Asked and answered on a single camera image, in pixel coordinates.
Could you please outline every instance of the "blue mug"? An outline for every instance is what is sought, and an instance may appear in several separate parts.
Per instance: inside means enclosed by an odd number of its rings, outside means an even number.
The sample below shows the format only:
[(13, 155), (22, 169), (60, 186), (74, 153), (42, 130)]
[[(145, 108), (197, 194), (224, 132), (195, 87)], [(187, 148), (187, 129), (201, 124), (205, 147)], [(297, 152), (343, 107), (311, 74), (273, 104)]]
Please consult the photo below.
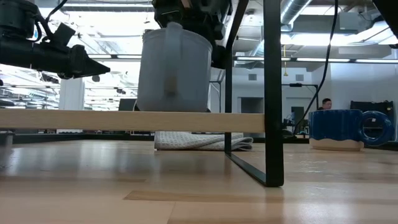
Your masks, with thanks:
[[(363, 131), (363, 123), (374, 118), (382, 121), (382, 134), (370, 138)], [(388, 142), (394, 127), (388, 117), (378, 111), (321, 110), (310, 113), (310, 145), (314, 149), (359, 151), (364, 143), (379, 146)]]

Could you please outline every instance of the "folded towel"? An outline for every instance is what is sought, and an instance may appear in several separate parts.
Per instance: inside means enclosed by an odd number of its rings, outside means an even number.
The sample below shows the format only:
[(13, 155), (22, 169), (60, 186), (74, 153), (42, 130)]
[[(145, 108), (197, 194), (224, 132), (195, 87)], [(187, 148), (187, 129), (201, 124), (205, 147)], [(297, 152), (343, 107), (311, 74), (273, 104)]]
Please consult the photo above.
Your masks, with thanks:
[[(232, 134), (232, 150), (250, 151), (253, 138), (244, 138), (242, 133)], [(188, 132), (157, 131), (157, 150), (224, 150), (224, 134), (191, 134)]]

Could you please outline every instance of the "pitcher handle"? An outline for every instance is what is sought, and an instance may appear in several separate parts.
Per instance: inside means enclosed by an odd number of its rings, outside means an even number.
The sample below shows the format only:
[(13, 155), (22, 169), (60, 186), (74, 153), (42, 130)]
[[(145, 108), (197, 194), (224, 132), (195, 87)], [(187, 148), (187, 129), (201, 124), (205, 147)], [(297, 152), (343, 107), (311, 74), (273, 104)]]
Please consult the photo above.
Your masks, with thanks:
[[(382, 121), (382, 134), (377, 138), (370, 138), (363, 131), (363, 123), (369, 118), (376, 118)], [(394, 134), (394, 126), (390, 119), (384, 113), (378, 111), (367, 111), (363, 113), (362, 121), (359, 124), (359, 135), (361, 136), (362, 142), (369, 146), (380, 146), (388, 142)]]
[(177, 93), (177, 75), (181, 65), (182, 26), (176, 22), (169, 22), (164, 41), (164, 91), (167, 95)]

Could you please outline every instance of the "mug base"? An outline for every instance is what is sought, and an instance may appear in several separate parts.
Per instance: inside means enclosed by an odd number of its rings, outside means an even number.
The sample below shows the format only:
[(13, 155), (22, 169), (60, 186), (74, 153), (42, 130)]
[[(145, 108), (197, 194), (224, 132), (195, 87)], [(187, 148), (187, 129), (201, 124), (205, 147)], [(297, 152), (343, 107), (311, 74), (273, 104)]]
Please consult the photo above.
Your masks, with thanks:
[(363, 149), (364, 144), (361, 141), (344, 140), (336, 141), (332, 139), (310, 139), (310, 147), (317, 150), (328, 151), (360, 151)]

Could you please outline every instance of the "wall vent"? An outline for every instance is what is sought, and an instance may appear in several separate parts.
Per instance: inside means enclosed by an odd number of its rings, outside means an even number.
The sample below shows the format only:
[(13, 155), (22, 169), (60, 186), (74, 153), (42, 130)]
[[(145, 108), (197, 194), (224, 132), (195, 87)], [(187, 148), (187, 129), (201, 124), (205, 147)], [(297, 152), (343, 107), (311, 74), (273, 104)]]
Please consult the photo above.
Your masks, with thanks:
[(257, 80), (257, 74), (249, 74), (249, 81), (256, 81)]
[(296, 81), (298, 81), (298, 82), (303, 82), (303, 81), (304, 81), (304, 75), (302, 75), (302, 74), (297, 74), (297, 75), (296, 75)]

